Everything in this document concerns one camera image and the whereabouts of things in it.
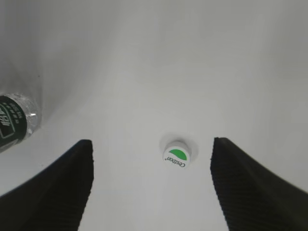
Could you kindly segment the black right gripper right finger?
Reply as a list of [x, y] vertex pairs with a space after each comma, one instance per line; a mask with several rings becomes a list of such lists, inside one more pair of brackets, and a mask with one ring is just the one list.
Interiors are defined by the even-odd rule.
[[210, 171], [230, 231], [306, 231], [308, 194], [227, 138], [214, 138]]

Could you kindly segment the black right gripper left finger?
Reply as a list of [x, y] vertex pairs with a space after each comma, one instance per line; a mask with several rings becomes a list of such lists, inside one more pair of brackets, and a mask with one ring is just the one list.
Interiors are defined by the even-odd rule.
[[77, 231], [94, 180], [93, 146], [80, 140], [0, 197], [2, 231]]

